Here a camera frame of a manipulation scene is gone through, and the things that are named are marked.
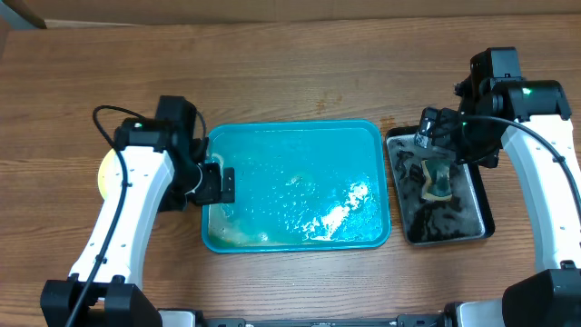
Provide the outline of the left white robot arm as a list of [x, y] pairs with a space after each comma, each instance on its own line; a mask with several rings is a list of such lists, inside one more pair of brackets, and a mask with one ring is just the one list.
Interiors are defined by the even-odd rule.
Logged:
[[195, 326], [196, 313], [158, 309], [143, 266], [155, 217], [187, 204], [232, 203], [234, 171], [202, 157], [187, 121], [128, 118], [115, 131], [113, 173], [91, 237], [66, 280], [49, 280], [40, 305], [50, 326]]

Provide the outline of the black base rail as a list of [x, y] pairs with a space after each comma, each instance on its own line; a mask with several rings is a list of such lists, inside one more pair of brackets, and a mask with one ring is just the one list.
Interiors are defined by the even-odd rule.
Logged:
[[400, 314], [392, 318], [261, 320], [204, 318], [202, 312], [160, 309], [163, 326], [179, 327], [505, 327], [500, 300], [453, 302], [437, 313]]

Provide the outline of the yellow-green rimmed plate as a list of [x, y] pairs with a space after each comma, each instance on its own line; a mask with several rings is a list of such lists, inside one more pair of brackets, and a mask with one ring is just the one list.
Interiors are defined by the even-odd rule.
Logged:
[[115, 189], [116, 182], [116, 153], [111, 149], [101, 161], [97, 174], [98, 190], [104, 200]]

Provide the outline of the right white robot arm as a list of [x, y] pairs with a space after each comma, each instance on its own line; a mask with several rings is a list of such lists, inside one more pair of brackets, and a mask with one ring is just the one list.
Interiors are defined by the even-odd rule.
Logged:
[[460, 107], [423, 110], [417, 145], [487, 166], [504, 151], [515, 168], [535, 242], [535, 275], [498, 300], [451, 304], [455, 326], [580, 323], [580, 167], [571, 109], [557, 81], [487, 78], [457, 85]]

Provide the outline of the teal plastic tray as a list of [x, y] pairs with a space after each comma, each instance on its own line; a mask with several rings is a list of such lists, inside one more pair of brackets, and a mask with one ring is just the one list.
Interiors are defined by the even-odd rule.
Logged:
[[388, 178], [374, 123], [224, 124], [209, 137], [207, 159], [233, 169], [235, 196], [202, 209], [210, 250], [358, 250], [388, 240]]

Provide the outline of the black soapy water tray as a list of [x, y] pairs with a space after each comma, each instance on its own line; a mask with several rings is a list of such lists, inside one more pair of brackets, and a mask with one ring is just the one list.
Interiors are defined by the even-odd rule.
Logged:
[[[496, 226], [480, 171], [474, 164], [458, 165], [453, 152], [414, 144], [418, 128], [397, 127], [385, 136], [392, 181], [406, 240], [417, 246], [486, 239]], [[428, 181], [422, 162], [447, 161], [451, 198], [428, 200], [422, 188]]]

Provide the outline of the yellow green scrub sponge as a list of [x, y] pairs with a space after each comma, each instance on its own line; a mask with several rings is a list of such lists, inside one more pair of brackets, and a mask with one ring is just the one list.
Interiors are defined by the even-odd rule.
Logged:
[[447, 159], [428, 159], [421, 162], [425, 177], [421, 198], [431, 202], [445, 202], [452, 198], [450, 185], [451, 161]]

